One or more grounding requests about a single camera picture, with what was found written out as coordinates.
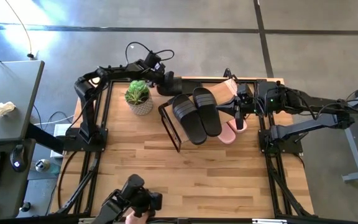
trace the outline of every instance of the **hand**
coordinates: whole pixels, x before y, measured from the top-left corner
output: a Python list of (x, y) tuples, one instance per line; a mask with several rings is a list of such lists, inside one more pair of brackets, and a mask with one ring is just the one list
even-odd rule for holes
[(147, 219), (149, 218), (149, 212), (146, 212), (142, 215), (142, 217), (135, 217), (135, 212), (131, 212), (126, 219), (125, 224), (146, 224)]

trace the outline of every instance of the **white pot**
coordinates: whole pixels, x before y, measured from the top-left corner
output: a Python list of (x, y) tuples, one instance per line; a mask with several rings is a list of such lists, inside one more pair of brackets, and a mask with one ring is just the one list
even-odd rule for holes
[(127, 102), (127, 104), (129, 105), (129, 107), (131, 108), (131, 110), (136, 114), (136, 115), (146, 115), (148, 113), (150, 113), (150, 111), (152, 111), (153, 109), (153, 100), (152, 100), (152, 96), (149, 93), (149, 99), (146, 100), (146, 102), (139, 104), (139, 105), (132, 105), (130, 103)]

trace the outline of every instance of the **concrete floor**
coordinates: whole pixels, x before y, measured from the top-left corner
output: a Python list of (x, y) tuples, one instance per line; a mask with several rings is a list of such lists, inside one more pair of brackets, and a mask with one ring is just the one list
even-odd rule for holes
[[(26, 0), (9, 1), (25, 24), (80, 27), (174, 27), (258, 29), (253, 0)], [(358, 1), (259, 0), (265, 29), (358, 30)], [(4, 1), (0, 22), (17, 23)], [(183, 32), (55, 32), (29, 31), (33, 53), (45, 61), (36, 99), (42, 121), (57, 110), (73, 114), (74, 81), (98, 65), (125, 63), (128, 42), (155, 50), (173, 49), (167, 69), (181, 76), (220, 77), (226, 67), (239, 77), (266, 77), (259, 34)], [(358, 88), (358, 35), (267, 34), (274, 77), (310, 95), (345, 98)], [(27, 38), (20, 26), (0, 30), (0, 59), (27, 60)], [(144, 58), (135, 47), (129, 60)], [(295, 116), (295, 121), (305, 117)], [(324, 218), (358, 221), (358, 181), (341, 176), (356, 171), (343, 131), (322, 129), (302, 140), (306, 176), (315, 213)], [(48, 150), (37, 149), (38, 158)], [(43, 215), (54, 181), (30, 184), (26, 200)], [(35, 194), (39, 186), (45, 193)]]

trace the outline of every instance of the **computer mouse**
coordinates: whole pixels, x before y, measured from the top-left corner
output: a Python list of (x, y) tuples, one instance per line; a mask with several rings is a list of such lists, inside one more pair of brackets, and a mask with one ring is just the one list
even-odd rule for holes
[(11, 159), (11, 164), (14, 171), (25, 171), (28, 165), (28, 161), (25, 154), (25, 148), (22, 144), (18, 144), (14, 149), (12, 149), (9, 158)]

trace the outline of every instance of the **potted plant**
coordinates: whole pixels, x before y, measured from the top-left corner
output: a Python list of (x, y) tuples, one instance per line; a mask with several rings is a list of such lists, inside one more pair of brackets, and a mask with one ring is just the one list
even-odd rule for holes
[(152, 96), (143, 80), (134, 80), (125, 92), (125, 101), (136, 115), (148, 114), (153, 108)]

